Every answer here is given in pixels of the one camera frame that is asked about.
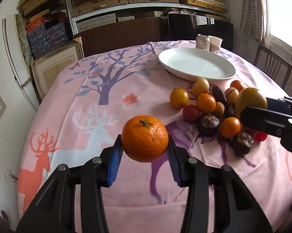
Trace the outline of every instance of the curtain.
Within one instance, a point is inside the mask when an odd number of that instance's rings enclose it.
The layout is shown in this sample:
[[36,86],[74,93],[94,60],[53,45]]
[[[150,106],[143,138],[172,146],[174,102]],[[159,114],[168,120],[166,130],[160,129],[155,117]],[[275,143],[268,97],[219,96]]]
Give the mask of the curtain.
[[262,0],[243,0],[240,31],[262,41],[264,37]]

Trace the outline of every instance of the red cherry tomato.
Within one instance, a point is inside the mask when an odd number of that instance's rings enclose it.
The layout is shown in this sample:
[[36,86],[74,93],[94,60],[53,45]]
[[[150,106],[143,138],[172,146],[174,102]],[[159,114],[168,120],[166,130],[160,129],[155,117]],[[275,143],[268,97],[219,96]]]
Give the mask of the red cherry tomato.
[[189,123],[194,123],[201,116],[198,108],[195,105],[187,105],[183,109],[183,117]]
[[254,140],[255,140],[256,142],[262,142],[262,141],[265,141],[265,140],[267,139],[267,137],[268,137],[268,134],[263,133],[263,132],[261,132],[261,131],[258,131],[258,132],[256,133],[256,136],[255,136]]

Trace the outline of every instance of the window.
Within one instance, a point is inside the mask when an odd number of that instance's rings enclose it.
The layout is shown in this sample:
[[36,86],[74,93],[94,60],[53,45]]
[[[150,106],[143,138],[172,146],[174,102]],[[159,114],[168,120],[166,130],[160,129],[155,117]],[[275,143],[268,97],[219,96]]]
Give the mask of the window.
[[266,37],[292,54],[292,0],[267,1]]

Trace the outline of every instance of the orange deer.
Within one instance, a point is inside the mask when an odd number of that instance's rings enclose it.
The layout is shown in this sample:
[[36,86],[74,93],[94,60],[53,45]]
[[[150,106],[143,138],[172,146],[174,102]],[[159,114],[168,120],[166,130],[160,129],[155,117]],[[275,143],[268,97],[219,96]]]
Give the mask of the orange deer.
[[53,140],[53,135],[49,142],[48,134],[49,129],[47,128],[47,132],[43,132],[37,141],[37,149],[34,149],[32,139],[36,133],[30,137],[30,149],[36,153],[35,157],[38,158],[36,162],[36,166],[34,171],[29,171],[27,169],[20,168],[19,171],[19,180],[18,183],[18,191],[24,194],[24,205],[23,205],[23,214],[27,209],[28,205],[31,203],[33,198],[38,192],[38,189],[43,180],[43,169],[46,169],[47,172],[51,171],[50,168],[50,158],[48,156],[49,152],[55,152],[58,148],[56,148],[56,141]]

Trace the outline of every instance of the tangerine stem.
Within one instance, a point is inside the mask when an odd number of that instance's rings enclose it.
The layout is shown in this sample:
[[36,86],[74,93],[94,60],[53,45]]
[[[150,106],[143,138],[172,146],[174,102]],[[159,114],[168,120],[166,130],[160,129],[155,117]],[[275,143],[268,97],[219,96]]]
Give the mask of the tangerine stem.
[[141,124],[143,124],[143,126],[145,127],[145,128],[148,128],[148,126],[151,124],[151,125],[153,125],[152,123],[148,123],[147,121],[146,121],[146,119],[144,119],[144,120],[139,120],[139,123],[141,123]]

